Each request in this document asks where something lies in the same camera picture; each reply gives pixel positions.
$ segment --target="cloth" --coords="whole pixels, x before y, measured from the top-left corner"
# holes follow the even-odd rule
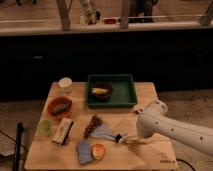
[[[115,135],[106,123],[102,123],[90,134],[92,138],[102,138],[106,140],[115,141]]]
[[[77,144],[78,159],[80,164],[93,161],[91,147],[88,140],[79,141]]]

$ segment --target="green tray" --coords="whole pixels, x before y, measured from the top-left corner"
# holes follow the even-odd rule
[[[113,87],[112,96],[102,102],[92,95],[97,82],[108,82]],[[131,75],[89,75],[86,89],[86,103],[90,108],[131,108],[138,103]]]

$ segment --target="bread roll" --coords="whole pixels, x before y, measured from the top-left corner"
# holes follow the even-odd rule
[[[94,144],[92,146],[92,156],[94,159],[100,160],[104,157],[105,148],[103,144]]]

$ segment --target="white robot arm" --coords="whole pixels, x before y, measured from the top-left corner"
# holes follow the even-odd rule
[[[138,135],[149,138],[160,133],[213,156],[213,129],[167,118],[164,116],[167,112],[162,101],[156,100],[148,105],[138,116]]]

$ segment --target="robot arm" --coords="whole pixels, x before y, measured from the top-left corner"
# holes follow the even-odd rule
[[[96,23],[96,9],[94,0],[79,0],[81,6],[84,8],[84,15],[87,17],[87,24]]]
[[[167,106],[159,100],[147,106],[138,116],[138,135],[149,138],[160,133],[213,156],[213,129],[167,118],[167,112]]]

